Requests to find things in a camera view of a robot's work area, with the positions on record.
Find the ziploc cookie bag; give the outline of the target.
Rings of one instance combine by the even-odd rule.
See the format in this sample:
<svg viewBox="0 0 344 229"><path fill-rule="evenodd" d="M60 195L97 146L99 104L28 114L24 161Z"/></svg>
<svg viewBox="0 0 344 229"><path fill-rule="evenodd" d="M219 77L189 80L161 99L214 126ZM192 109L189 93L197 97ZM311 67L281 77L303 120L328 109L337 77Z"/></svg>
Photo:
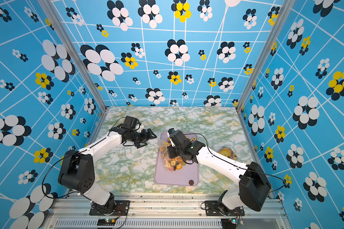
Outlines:
<svg viewBox="0 0 344 229"><path fill-rule="evenodd" d="M221 147L218 150L218 153L232 160L237 160L238 158L236 153L231 148L228 148L228 147Z"/></svg>
<svg viewBox="0 0 344 229"><path fill-rule="evenodd" d="M176 171L186 166L181 156L170 156L170 150L173 148L169 138L166 140L159 139L158 146L159 158L162 160L162 167L164 170Z"/></svg>

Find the poured cookies pile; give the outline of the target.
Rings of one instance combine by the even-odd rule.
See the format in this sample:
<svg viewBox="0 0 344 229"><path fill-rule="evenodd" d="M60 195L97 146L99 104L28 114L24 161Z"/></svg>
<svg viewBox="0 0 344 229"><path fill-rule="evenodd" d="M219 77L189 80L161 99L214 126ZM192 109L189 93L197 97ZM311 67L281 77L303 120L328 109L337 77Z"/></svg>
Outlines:
<svg viewBox="0 0 344 229"><path fill-rule="evenodd" d="M177 154L169 137L159 141L159 155L164 161L164 168L170 171L181 170L186 165L193 164L193 162L188 162L182 156Z"/></svg>

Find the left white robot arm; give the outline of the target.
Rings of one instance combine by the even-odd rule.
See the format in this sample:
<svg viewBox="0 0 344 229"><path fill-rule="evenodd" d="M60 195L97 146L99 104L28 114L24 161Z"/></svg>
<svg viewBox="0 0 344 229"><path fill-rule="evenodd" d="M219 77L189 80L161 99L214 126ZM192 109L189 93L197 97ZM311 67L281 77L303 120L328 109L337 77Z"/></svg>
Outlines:
<svg viewBox="0 0 344 229"><path fill-rule="evenodd" d="M122 123L116 123L104 136L87 147L67 151L58 175L61 186L90 200L91 208L102 215L111 215L118 208L114 194L97 181L99 161L119 146L140 149L147 146L149 140L157 138L139 119L126 116L122 120Z"/></svg>

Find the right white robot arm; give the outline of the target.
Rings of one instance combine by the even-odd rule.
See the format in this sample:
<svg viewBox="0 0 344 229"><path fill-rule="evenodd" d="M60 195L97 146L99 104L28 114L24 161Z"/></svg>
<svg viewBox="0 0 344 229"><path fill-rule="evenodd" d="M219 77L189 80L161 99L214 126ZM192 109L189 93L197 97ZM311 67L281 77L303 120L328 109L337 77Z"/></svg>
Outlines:
<svg viewBox="0 0 344 229"><path fill-rule="evenodd" d="M207 166L238 185L238 191L226 190L219 197L217 209L222 215L227 216L239 207L261 211L271 184L259 164L235 161L213 151L202 142L190 141L185 135L182 140L170 137L170 142L171 145L167 148L169 156L180 156L185 161Z"/></svg>

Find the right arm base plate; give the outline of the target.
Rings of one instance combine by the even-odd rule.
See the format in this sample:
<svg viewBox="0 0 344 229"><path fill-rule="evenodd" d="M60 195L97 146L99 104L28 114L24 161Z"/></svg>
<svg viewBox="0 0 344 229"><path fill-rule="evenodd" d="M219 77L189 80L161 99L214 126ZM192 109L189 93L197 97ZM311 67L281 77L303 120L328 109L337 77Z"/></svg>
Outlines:
<svg viewBox="0 0 344 229"><path fill-rule="evenodd" d="M219 204L218 201L206 200L202 208L205 210L207 216L228 216L228 217L238 217L245 216L243 207L237 207L234 210L230 210L223 204Z"/></svg>

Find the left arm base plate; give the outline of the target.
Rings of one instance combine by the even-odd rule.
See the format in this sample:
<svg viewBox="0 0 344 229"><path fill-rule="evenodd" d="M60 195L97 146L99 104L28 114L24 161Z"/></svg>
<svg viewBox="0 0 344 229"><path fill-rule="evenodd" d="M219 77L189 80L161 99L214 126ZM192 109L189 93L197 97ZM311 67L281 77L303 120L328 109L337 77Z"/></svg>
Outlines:
<svg viewBox="0 0 344 229"><path fill-rule="evenodd" d="M91 216L126 216L130 209L129 200L114 200L106 205L91 203Z"/></svg>

